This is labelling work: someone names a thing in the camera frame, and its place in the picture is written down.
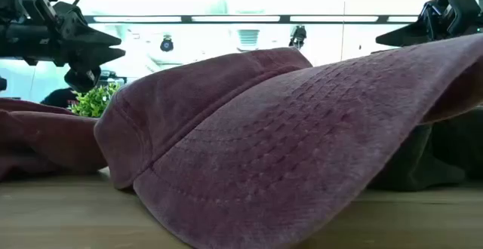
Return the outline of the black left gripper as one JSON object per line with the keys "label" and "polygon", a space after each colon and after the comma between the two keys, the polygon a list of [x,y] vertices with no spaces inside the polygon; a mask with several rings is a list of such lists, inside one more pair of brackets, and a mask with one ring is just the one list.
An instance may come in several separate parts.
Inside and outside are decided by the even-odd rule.
{"label": "black left gripper", "polygon": [[99,81],[100,66],[125,55],[122,40],[89,27],[78,8],[58,12],[51,24],[51,61],[69,66],[64,77],[76,92],[86,93]]}

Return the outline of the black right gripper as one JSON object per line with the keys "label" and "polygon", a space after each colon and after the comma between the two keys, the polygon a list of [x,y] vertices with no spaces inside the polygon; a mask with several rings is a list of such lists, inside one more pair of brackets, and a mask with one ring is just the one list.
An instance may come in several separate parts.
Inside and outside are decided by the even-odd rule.
{"label": "black right gripper", "polygon": [[476,0],[430,0],[420,22],[411,23],[375,38],[379,45],[404,47],[479,33],[481,8]]}

